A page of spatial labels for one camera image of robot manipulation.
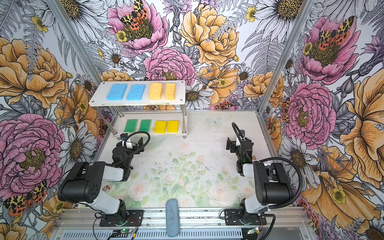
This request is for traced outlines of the green yellow sponge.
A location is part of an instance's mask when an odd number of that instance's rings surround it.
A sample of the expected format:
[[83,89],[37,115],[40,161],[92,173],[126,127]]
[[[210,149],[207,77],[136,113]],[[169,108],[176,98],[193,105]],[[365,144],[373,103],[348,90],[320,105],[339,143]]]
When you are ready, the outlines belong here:
[[138,119],[129,119],[126,122],[123,133],[134,133],[138,125]]
[[139,131],[149,133],[151,129],[151,125],[152,125],[152,120],[141,120]]

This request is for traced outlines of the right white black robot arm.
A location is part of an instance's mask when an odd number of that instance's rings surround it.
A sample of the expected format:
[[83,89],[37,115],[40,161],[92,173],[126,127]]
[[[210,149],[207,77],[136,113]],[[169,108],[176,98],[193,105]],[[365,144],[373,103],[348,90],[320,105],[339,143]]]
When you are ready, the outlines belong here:
[[272,158],[253,161],[248,158],[254,143],[251,140],[227,139],[226,149],[238,157],[237,172],[242,177],[254,178],[255,192],[241,200],[237,209],[224,210],[227,226],[262,225],[262,214],[272,206],[288,203],[294,197],[290,181],[281,163],[270,163]]

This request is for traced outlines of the orange cellulose sponge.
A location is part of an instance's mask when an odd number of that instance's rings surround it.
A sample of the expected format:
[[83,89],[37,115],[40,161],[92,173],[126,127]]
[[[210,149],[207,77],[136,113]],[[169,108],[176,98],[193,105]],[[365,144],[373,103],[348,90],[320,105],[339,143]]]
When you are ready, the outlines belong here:
[[166,101],[174,101],[176,99],[176,84],[174,83],[166,83],[165,88],[165,100]]

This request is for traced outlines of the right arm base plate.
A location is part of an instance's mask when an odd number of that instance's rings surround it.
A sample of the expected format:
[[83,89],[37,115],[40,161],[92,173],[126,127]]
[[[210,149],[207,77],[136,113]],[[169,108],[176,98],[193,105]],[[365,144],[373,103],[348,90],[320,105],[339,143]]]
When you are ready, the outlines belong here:
[[224,209],[223,218],[227,226],[266,225],[266,218],[258,214],[241,213],[239,209]]

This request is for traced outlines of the blue cellulose sponge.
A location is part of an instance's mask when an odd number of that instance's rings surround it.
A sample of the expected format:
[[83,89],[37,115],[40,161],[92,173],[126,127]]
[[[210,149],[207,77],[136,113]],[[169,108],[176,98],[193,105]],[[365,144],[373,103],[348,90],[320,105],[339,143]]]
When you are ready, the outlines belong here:
[[113,84],[108,95],[108,101],[120,101],[123,99],[127,89],[127,84]]
[[131,85],[131,88],[127,94],[127,101],[140,101],[142,99],[146,85],[134,84]]

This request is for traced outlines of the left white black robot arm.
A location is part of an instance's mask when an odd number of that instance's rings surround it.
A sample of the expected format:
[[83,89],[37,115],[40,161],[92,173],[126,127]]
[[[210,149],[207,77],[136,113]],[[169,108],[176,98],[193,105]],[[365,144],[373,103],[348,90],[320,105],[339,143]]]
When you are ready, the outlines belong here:
[[58,189],[61,201],[83,204],[101,212],[108,223],[122,226],[129,220],[124,201],[109,196],[102,188],[103,182],[125,182],[133,167],[134,155],[144,151],[145,143],[140,138],[131,143],[133,135],[121,135],[121,141],[112,151],[112,164],[106,162],[76,163]]

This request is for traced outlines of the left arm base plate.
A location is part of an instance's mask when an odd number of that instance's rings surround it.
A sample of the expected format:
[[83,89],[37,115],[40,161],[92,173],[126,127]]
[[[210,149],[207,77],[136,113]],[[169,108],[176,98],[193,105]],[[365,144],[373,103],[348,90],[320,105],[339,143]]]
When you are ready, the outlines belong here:
[[106,215],[99,223],[100,227],[140,227],[144,210],[127,210],[122,216],[118,213]]

